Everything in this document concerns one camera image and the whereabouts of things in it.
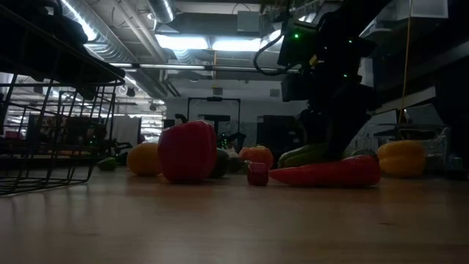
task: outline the red bell pepper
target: red bell pepper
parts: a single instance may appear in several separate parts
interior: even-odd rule
[[[380,166],[374,156],[360,155],[341,161],[274,169],[269,176],[291,186],[364,187],[380,182]]]
[[[269,169],[265,164],[248,163],[248,182],[253,186],[266,186],[269,182]]]
[[[203,121],[175,125],[163,131],[158,142],[163,175],[170,182],[194,182],[207,178],[217,158],[213,127]]]

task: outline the pipe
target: pipe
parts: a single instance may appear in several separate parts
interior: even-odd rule
[[[179,65],[163,63],[111,63],[113,66],[123,69],[158,69],[158,70],[208,70],[208,71],[228,71],[240,73],[257,73],[255,67],[227,66],[227,65]],[[276,72],[280,68],[264,68],[266,72]],[[297,73],[298,69],[288,70],[287,73]]]
[[[132,29],[133,33],[137,36],[137,38],[140,40],[140,42],[145,46],[145,48],[148,50],[150,54],[152,54],[153,58],[157,61],[164,61],[163,58],[160,57],[160,55],[156,52],[156,50],[148,43],[148,40],[140,33],[140,31],[136,28],[136,26],[133,24],[132,20],[129,18],[127,13],[124,11],[124,9],[120,6],[118,0],[113,0],[114,1],[114,6],[116,7],[119,12],[121,12],[122,17],[124,18],[125,23],[129,25],[129,27]]]
[[[148,6],[158,23],[169,23],[176,17],[172,0],[148,0]]]
[[[161,58],[162,62],[166,61],[166,55],[163,51],[163,49],[160,47],[160,45],[156,42],[155,36],[150,34],[147,30],[147,25],[140,19],[139,14],[135,11],[134,7],[130,5],[128,0],[120,0],[127,11],[130,13],[130,16],[132,19],[137,23],[137,25],[140,27],[140,30],[143,31],[145,37],[147,37],[149,44],[156,50],[158,53],[159,57]]]
[[[179,91],[176,89],[176,87],[174,87],[174,85],[170,81],[164,81],[163,83],[168,87],[168,91],[170,91],[173,96],[181,97]]]

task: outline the orange pumpkin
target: orange pumpkin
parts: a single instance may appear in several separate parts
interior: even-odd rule
[[[158,157],[158,144],[138,144],[128,153],[127,167],[136,175],[159,175],[161,165]]]
[[[240,151],[240,158],[242,161],[263,163],[268,169],[271,169],[273,165],[273,155],[271,151],[264,146],[244,147]]]

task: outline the orange cable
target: orange cable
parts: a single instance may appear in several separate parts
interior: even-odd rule
[[[401,111],[399,113],[399,123],[401,123],[402,114],[404,113],[405,90],[407,88],[407,68],[409,65],[410,20],[412,18],[412,7],[413,7],[413,0],[410,0],[409,21],[407,23],[407,46],[405,48],[404,87],[402,89]]]

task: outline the pumpkin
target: pumpkin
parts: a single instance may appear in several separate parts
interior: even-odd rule
[[[381,170],[398,177],[422,175],[425,169],[425,148],[417,141],[384,144],[378,149],[378,158]]]
[[[161,133],[160,162],[172,183],[199,182],[209,177],[217,159],[213,126],[204,121],[172,126]]]
[[[264,146],[244,147],[240,151],[240,159],[241,161],[265,164],[267,169],[271,169],[273,165],[273,155],[271,151]]]
[[[161,173],[157,143],[142,143],[127,155],[127,167],[136,175],[159,175]]]

